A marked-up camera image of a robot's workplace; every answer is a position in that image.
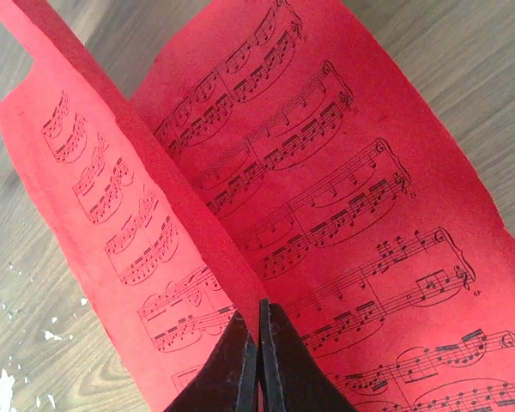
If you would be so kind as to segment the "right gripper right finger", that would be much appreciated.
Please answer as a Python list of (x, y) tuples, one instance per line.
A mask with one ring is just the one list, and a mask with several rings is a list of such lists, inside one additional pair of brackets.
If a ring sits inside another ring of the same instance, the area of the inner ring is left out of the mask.
[(318, 367), (282, 306), (259, 309), (259, 381), (266, 411), (354, 411)]

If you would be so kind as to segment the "red sheet music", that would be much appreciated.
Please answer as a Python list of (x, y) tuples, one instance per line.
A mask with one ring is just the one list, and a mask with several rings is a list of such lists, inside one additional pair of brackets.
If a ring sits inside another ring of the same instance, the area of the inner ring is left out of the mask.
[(214, 1), (133, 104), (361, 411), (515, 411), (515, 239), (338, 1)]
[(153, 411), (235, 313), (258, 329), (261, 282), (131, 103), (46, 1), (0, 1), (33, 57), (0, 132), (122, 362)]

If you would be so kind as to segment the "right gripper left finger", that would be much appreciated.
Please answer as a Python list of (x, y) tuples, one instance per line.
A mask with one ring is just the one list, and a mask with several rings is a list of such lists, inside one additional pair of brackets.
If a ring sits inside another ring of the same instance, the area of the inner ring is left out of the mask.
[(235, 313), (197, 376), (167, 407), (170, 412), (252, 412), (258, 409), (258, 347)]

